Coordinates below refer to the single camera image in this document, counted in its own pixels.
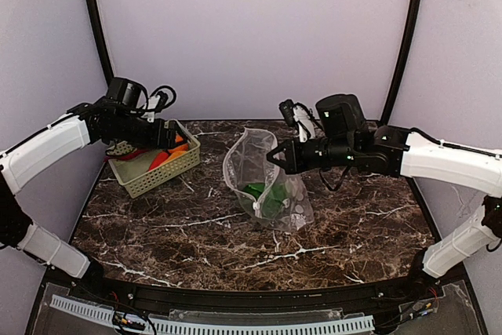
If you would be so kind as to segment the dark red chili toy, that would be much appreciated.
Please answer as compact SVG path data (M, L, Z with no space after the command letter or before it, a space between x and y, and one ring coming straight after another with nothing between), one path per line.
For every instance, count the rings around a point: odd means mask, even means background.
M146 152L148 152L148 149L135 149L122 155L109 155L108 158L116 161L130 161Z

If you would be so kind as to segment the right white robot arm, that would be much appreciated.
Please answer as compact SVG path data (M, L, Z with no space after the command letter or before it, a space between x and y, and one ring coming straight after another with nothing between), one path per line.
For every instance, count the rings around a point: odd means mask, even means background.
M342 166L346 171L428 178L484 193L480 207L462 225L414 257L411 279L439 279L482 247L501 244L499 150L446 142L418 128L371 129L354 94L325 97L315 108L316 116L292 100L279 105L286 124L299 132L267 153L267 160L285 173Z

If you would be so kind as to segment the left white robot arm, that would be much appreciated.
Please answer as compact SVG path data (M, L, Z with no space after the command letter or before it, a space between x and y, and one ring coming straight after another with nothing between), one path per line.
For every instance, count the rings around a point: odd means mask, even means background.
M146 149L172 149L176 128L158 114L176 102L167 85L152 93L138 82L114 77L96 102L81 103L1 153L1 247L11 247L81 280L100 264L32 220L16 194L67 155L101 141L125 141Z

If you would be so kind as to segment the clear zip top bag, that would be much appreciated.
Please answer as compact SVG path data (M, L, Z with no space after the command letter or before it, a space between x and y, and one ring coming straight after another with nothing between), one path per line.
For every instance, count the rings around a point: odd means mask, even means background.
M266 154L278 146L275 135L265 129L246 128L230 148L223 161L225 184L237 196L240 206L258 224L276 231L294 233L315 220L307 189L300 175L287 175L284 170L266 159ZM242 191L251 183L284 184L289 193L289 204L275 219L261 219L253 214L253 199Z

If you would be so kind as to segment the white bok choy toy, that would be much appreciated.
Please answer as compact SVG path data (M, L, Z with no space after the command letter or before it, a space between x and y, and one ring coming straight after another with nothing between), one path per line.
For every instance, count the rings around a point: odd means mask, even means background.
M247 184L242 191L253 197L251 209L261 219L275 219L289 204L289 193L284 184L272 184L266 188L265 183L257 182Z

